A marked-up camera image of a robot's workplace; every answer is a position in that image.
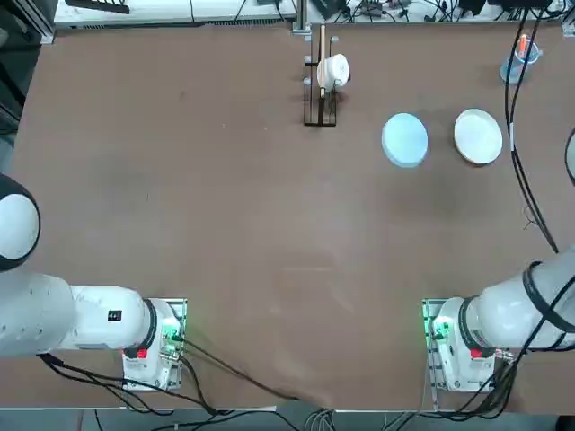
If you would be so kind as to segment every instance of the orange object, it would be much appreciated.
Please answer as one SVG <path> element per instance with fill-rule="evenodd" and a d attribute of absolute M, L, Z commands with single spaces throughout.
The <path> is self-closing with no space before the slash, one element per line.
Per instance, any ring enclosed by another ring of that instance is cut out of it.
<path fill-rule="evenodd" d="M 521 57 L 525 56 L 526 44 L 527 44 L 527 35 L 524 34 L 521 36 L 521 42 L 519 43 L 519 55 Z"/>

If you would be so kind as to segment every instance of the brown table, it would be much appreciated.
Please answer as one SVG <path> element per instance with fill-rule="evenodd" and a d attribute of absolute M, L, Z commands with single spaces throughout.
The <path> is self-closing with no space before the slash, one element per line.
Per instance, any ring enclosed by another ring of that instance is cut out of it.
<path fill-rule="evenodd" d="M 472 107 L 504 128 L 498 67 L 515 31 L 337 27 L 335 52 L 348 56 L 353 80 L 338 126 L 322 130 L 302 126 L 308 46 L 286 29 L 58 37 L 41 51 L 13 159 L 13 176 L 43 216 L 29 268 L 185 296 L 191 337 L 303 399 L 416 409 L 421 299 L 473 295 L 551 254 L 533 226 L 524 229 L 509 150 L 478 169 L 452 138 L 455 118 Z M 545 54 L 520 95 L 517 145 L 564 248 L 575 240 L 575 190 L 562 164 L 575 45 L 556 25 L 538 41 Z M 428 156 L 414 170 L 382 153 L 382 126 L 398 111 L 414 112 L 429 131 Z M 63 357 L 121 373 L 118 352 Z M 528 357 L 509 408 L 575 413 L 572 361 Z M 3 407 L 118 405 L 36 358 L 1 362 Z M 275 402 L 212 365 L 198 367 L 218 406 Z M 185 391 L 193 393 L 190 382 Z M 156 407 L 190 406 L 151 398 Z"/>

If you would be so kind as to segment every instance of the electronic device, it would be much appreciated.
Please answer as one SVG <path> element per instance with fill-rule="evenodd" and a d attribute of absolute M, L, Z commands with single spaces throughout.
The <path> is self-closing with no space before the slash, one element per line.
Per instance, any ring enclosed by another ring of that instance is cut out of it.
<path fill-rule="evenodd" d="M 383 15 L 383 5 L 379 0 L 363 0 L 360 11 L 362 15 L 381 18 Z"/>
<path fill-rule="evenodd" d="M 347 7 L 345 0 L 312 0 L 312 4 L 325 20 Z"/>

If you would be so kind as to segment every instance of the wire bundle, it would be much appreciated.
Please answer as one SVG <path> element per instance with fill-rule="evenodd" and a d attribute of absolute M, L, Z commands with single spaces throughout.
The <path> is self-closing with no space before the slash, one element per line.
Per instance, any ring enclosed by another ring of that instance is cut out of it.
<path fill-rule="evenodd" d="M 184 344 L 193 347 L 194 349 L 196 349 L 200 353 L 202 353 L 204 356 L 208 357 L 212 361 L 216 362 L 217 364 L 219 364 L 220 366 L 225 368 L 228 372 L 246 380 L 247 382 L 250 382 L 251 384 L 257 386 L 258 388 L 260 388 L 264 391 L 271 393 L 272 395 L 280 397 L 284 400 L 298 400 L 297 397 L 292 397 L 292 396 L 286 395 L 280 391 L 277 391 L 275 389 L 270 388 L 269 386 L 267 386 L 263 383 L 256 381 L 255 379 L 251 378 L 248 374 L 243 373 L 243 372 L 239 371 L 238 369 L 232 367 L 231 365 L 227 364 L 223 360 L 210 354 L 204 348 L 192 343 L 191 341 L 188 341 L 187 339 L 183 339 L 183 338 L 177 337 L 177 336 L 172 337 L 172 339 L 175 341 L 181 341 Z M 42 355 L 38 355 L 38 357 L 42 360 L 42 362 L 48 368 L 50 368 L 53 372 L 60 375 L 61 377 L 64 377 L 67 380 L 71 380 L 74 382 L 86 383 L 86 384 L 89 384 L 91 386 L 101 387 L 101 388 L 105 389 L 106 391 L 108 391 L 109 393 L 111 393 L 115 398 L 122 401 L 122 403 L 124 403 L 130 410 L 136 411 L 137 413 L 140 413 L 140 414 L 151 413 L 151 414 L 154 414 L 156 416 L 171 416 L 173 414 L 173 411 L 165 412 L 165 411 L 153 409 L 139 395 L 137 395 L 133 391 L 130 391 L 130 390 L 125 389 L 123 387 L 124 385 L 127 385 L 129 383 L 134 384 L 134 385 L 138 385 L 138 386 L 144 386 L 144 387 L 152 389 L 154 391 L 159 391 L 159 392 L 161 392 L 165 395 L 168 395 L 170 397 L 173 397 L 173 398 L 178 398 L 178 399 L 183 399 L 183 400 L 193 402 L 194 404 L 200 405 L 210 415 L 210 418 L 207 420 L 204 420 L 204 421 L 190 422 L 187 424 L 178 424 L 180 427 L 194 427 L 193 429 L 196 430 L 196 429 L 200 429 L 201 427 L 205 427 L 205 426 L 210 425 L 210 424 L 217 424 L 217 423 L 221 423 L 221 422 L 226 422 L 228 420 L 232 420 L 234 418 L 239 418 L 241 416 L 246 416 L 249 414 L 266 413 L 266 414 L 271 414 L 271 415 L 274 415 L 276 417 L 281 418 L 292 429 L 298 431 L 297 427 L 295 427 L 291 422 L 289 422 L 289 420 L 287 420 L 285 417 L 283 417 L 282 415 L 280 415 L 279 413 L 277 413 L 275 411 L 254 410 L 254 411 L 245 411 L 245 412 L 234 414 L 235 412 L 233 410 L 218 410 L 218 409 L 212 407 L 208 403 L 208 401 L 206 400 L 206 397 L 205 397 L 203 391 L 201 390 L 201 387 L 199 384 L 199 378 L 198 378 L 198 375 L 196 373 L 196 370 L 194 369 L 191 361 L 185 356 L 181 356 L 181 361 L 182 361 L 182 364 L 186 367 L 186 369 L 190 372 L 192 381 L 194 382 L 194 386 L 195 386 L 196 392 L 197 392 L 198 397 L 199 397 L 198 400 L 194 399 L 192 397 L 188 397 L 186 395 L 181 395 L 179 393 L 166 391 L 164 389 L 157 388 L 152 384 L 138 382 L 138 381 L 131 380 L 131 379 L 126 379 L 124 377 L 114 377 L 114 376 L 109 376 L 109 375 L 105 375 L 105 374 L 98 374 L 98 373 L 94 373 L 92 371 L 85 370 L 83 368 L 68 365 L 63 360 L 61 360 L 61 359 L 59 359 L 53 355 L 50 355 L 50 354 L 42 354 Z M 135 403 L 132 400 L 128 400 L 126 396 L 122 396 L 122 395 L 128 395 L 129 397 L 132 397 L 133 399 L 135 399 L 137 401 L 137 403 L 139 403 L 139 407 L 136 407 Z M 97 412 L 95 412 L 95 415 L 96 415 L 96 418 L 98 421 L 98 425 L 100 427 L 101 424 L 100 424 L 100 421 L 97 417 Z M 169 425 L 169 426 L 165 426 L 165 427 L 159 427 L 159 428 L 156 428 L 154 431 L 160 431 L 163 429 L 173 429 L 173 425 Z"/>

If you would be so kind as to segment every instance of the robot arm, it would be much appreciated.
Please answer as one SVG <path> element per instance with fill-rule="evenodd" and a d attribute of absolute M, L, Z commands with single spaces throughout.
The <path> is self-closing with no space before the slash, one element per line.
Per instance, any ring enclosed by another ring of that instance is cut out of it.
<path fill-rule="evenodd" d="M 27 272 L 20 266 L 39 238 L 40 212 L 31 193 L 0 174 L 0 356 L 122 349 L 127 378 L 177 387 L 181 364 L 168 333 L 183 336 L 183 301 L 143 299 L 118 286 L 70 286 Z"/>
<path fill-rule="evenodd" d="M 431 333 L 447 389 L 479 390 L 493 373 L 496 347 L 522 348 L 574 274 L 575 248 L 570 248 L 546 262 L 534 262 L 477 296 L 446 300 Z M 529 347 L 562 350 L 574 346 L 575 289 L 570 289 Z"/>

